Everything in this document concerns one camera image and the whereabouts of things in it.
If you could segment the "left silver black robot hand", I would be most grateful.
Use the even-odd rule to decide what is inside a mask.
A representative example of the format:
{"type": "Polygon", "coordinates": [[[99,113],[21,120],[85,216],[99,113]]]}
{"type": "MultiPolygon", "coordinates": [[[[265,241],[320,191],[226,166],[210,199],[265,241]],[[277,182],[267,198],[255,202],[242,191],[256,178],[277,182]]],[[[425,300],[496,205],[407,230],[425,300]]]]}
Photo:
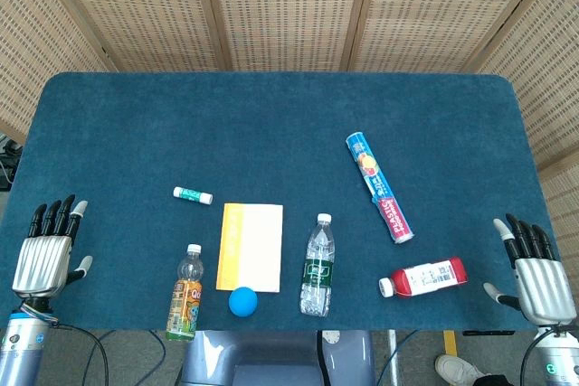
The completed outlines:
{"type": "Polygon", "coordinates": [[[12,285],[21,299],[54,298],[67,285],[88,274],[92,256],[84,257],[77,268],[69,269],[71,250],[88,207],[86,201],[74,200],[72,194],[52,205],[43,203],[35,210],[12,285]]]}

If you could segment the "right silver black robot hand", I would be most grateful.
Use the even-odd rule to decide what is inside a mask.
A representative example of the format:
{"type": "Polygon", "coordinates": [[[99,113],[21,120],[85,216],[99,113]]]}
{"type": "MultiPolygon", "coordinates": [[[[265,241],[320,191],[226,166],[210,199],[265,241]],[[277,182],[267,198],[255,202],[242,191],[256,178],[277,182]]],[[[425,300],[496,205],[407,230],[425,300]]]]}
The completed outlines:
{"type": "Polygon", "coordinates": [[[521,312],[537,327],[572,324],[577,311],[571,287],[547,233],[509,213],[504,221],[495,218],[493,225],[508,254],[517,295],[506,295],[485,282],[487,295],[496,303],[521,312]]]}

